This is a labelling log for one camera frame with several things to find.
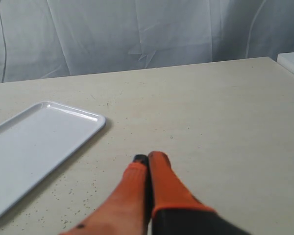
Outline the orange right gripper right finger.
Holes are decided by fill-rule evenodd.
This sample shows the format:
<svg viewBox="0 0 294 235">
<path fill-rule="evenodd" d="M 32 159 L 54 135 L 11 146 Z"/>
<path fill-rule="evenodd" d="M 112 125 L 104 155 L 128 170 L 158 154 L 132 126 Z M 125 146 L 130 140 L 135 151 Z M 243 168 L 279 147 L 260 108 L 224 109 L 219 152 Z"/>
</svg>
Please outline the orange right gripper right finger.
<svg viewBox="0 0 294 235">
<path fill-rule="evenodd" d="M 246 235 L 196 199 L 171 168 L 168 156 L 150 152 L 149 170 L 153 189 L 152 234 L 154 235 Z"/>
</svg>

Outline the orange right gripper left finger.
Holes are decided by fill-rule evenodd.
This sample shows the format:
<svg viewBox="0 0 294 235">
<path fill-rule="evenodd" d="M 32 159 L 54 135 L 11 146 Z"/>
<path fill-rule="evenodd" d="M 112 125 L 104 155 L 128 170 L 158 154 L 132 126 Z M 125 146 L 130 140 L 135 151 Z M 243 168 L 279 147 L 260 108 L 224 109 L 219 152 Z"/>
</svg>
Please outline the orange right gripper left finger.
<svg viewBox="0 0 294 235">
<path fill-rule="evenodd" d="M 146 235 L 148 157 L 135 155 L 120 183 L 86 219 L 64 235 Z"/>
</svg>

